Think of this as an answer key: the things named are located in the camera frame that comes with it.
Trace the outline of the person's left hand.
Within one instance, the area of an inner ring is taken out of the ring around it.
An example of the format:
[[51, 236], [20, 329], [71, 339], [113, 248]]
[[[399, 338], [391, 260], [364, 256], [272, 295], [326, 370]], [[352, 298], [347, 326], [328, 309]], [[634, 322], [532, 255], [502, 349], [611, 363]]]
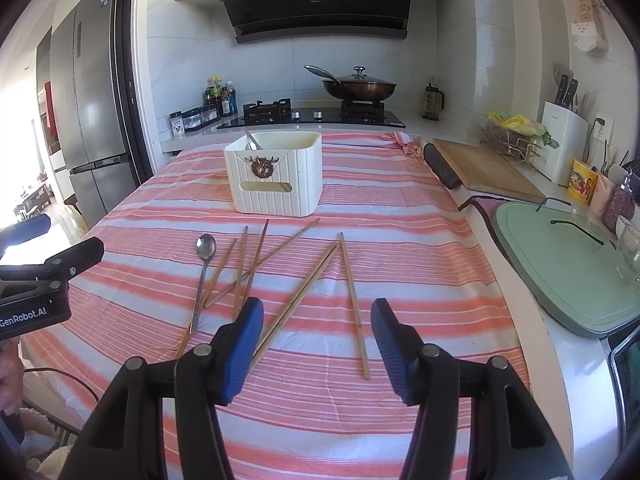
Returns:
[[20, 340], [7, 340], [0, 353], [0, 411], [12, 415], [23, 402], [24, 364], [20, 358]]

